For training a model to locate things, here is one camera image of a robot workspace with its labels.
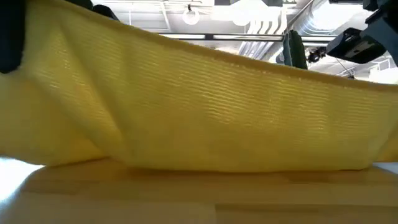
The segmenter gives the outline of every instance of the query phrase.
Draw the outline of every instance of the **ceiling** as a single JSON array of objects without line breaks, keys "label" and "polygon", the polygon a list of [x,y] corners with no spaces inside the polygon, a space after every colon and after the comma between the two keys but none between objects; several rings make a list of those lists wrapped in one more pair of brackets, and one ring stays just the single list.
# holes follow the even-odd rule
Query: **ceiling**
[{"label": "ceiling", "polygon": [[[243,1],[260,1],[260,0],[241,0]],[[288,24],[293,24],[293,29],[304,29],[306,27],[297,27],[295,24],[305,21],[308,17],[320,18],[316,19],[315,22],[325,21],[322,26],[329,27],[321,28],[319,34],[337,35],[343,32],[349,27],[357,29],[364,29],[366,25],[364,23],[365,18],[370,15],[370,12],[365,10],[346,10],[342,12],[345,17],[333,17],[334,15],[328,14],[327,9],[325,12],[316,15],[315,11],[303,10],[307,4],[310,7],[317,8],[317,2],[325,2],[325,0],[313,0],[312,4],[309,4],[311,0],[284,0],[283,9],[278,8],[279,11],[271,13],[266,11],[268,9],[274,9],[269,7],[267,9],[261,9],[261,14],[268,15],[263,22],[252,23],[245,26],[237,26],[235,21],[231,21],[234,17],[225,19],[224,15],[219,15],[219,12],[226,12],[225,6],[214,6],[215,0],[94,0],[94,4],[104,4],[109,6],[119,20],[125,24],[129,24],[135,27],[139,27],[144,30],[156,33],[212,33],[212,34],[281,34],[285,31]],[[189,12],[184,16],[184,12],[187,11],[188,5],[191,5],[191,9],[198,12],[198,22],[194,25],[188,24],[184,21],[186,16],[189,22],[194,19],[193,12]],[[254,14],[254,9],[242,10],[241,14],[245,16],[247,14]],[[338,21],[334,27],[330,27],[327,21]],[[224,50],[232,54],[241,54],[247,57],[256,59],[269,60],[268,55],[275,53],[275,50],[281,47],[278,43],[245,43],[241,41],[204,41],[196,40],[189,41],[193,44],[202,45],[212,49]],[[262,49],[263,51],[256,52],[256,49]],[[396,65],[389,55],[370,62],[365,65],[358,65],[352,62],[346,62],[344,60],[337,60],[333,57],[325,57],[317,63],[309,65],[309,69],[318,72],[329,73],[332,75],[347,75],[349,73],[355,73],[359,77],[366,77],[370,74],[370,69],[374,68],[375,65],[379,65],[380,62],[389,62],[389,68],[394,68]]]}]

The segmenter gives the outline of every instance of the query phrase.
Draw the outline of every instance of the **yellow towel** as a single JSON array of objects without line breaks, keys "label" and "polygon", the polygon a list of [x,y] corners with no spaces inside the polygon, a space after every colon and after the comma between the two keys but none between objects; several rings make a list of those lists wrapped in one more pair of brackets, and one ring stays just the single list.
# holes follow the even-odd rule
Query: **yellow towel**
[{"label": "yellow towel", "polygon": [[0,75],[0,154],[152,169],[363,169],[398,161],[398,86],[170,40],[65,1],[30,0]]}]

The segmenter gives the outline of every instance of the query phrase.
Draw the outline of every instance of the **folded cloth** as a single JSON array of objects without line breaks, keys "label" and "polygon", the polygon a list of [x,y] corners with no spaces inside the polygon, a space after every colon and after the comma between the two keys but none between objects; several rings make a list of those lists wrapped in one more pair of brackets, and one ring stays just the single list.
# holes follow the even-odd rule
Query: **folded cloth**
[{"label": "folded cloth", "polygon": [[398,161],[398,86],[231,55],[58,0],[27,3],[0,75],[0,154],[60,165],[269,172]]}]

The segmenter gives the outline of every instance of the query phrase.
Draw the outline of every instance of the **table surface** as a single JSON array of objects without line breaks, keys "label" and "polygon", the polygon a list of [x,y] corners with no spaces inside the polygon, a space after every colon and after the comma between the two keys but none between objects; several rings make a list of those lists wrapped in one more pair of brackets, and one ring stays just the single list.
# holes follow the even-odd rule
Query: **table surface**
[{"label": "table surface", "polygon": [[398,175],[170,172],[100,160],[37,170],[0,202],[6,224],[265,222],[398,223]]}]

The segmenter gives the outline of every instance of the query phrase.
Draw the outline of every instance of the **green object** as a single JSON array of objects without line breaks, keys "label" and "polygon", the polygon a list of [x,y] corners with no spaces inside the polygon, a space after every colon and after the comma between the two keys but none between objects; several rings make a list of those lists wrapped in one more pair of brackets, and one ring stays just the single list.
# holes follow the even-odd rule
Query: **green object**
[{"label": "green object", "polygon": [[288,33],[285,34],[283,43],[283,55],[285,58],[285,65],[293,66],[296,68],[308,69],[303,41],[297,31],[288,31]]}]

